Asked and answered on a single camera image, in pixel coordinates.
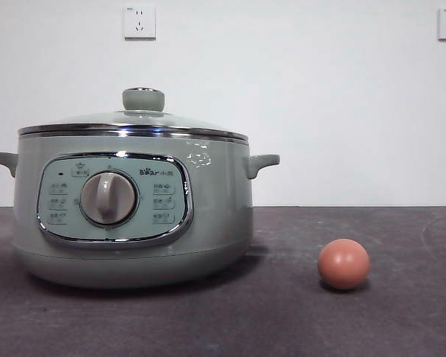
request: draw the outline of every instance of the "control panel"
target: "control panel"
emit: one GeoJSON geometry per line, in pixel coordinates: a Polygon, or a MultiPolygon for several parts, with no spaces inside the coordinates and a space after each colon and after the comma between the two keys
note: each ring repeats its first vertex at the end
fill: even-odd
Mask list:
{"type": "Polygon", "coordinates": [[[117,241],[176,234],[191,219],[185,167],[162,155],[85,153],[43,170],[37,216],[68,239],[117,241]]]}

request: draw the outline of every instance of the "mint green pot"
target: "mint green pot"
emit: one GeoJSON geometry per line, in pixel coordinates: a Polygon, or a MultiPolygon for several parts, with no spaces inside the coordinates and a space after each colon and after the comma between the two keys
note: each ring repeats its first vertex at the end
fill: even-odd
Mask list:
{"type": "Polygon", "coordinates": [[[160,112],[159,91],[128,89],[123,102],[122,112],[20,129],[18,154],[0,152],[16,178],[13,245],[26,269],[116,289],[234,262],[253,236],[251,179],[279,156],[250,156],[244,135],[160,112]]]}

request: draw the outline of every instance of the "stainless steel rim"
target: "stainless steel rim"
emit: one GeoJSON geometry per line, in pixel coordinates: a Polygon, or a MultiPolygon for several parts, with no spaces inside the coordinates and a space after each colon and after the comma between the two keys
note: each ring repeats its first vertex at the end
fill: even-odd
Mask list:
{"type": "Polygon", "coordinates": [[[117,125],[117,124],[53,124],[29,126],[18,131],[23,138],[50,136],[144,136],[154,138],[191,138],[230,141],[248,145],[248,137],[223,130],[184,128],[178,126],[117,125]]]}

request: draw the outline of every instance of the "brown egg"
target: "brown egg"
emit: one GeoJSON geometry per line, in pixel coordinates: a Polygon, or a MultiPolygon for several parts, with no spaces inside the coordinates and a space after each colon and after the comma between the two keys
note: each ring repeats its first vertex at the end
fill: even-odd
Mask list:
{"type": "Polygon", "coordinates": [[[319,254],[320,276],[336,289],[348,290],[362,284],[370,272],[370,258],[362,245],[351,239],[336,239],[319,254]]]}

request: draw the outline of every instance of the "rotary knob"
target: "rotary knob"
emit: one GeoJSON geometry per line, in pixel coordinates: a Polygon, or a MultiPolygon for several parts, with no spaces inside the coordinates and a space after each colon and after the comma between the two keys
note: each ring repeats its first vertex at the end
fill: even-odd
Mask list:
{"type": "Polygon", "coordinates": [[[92,176],[81,190],[81,209],[92,221],[113,225],[131,214],[135,206],[134,185],[113,172],[92,176]]]}

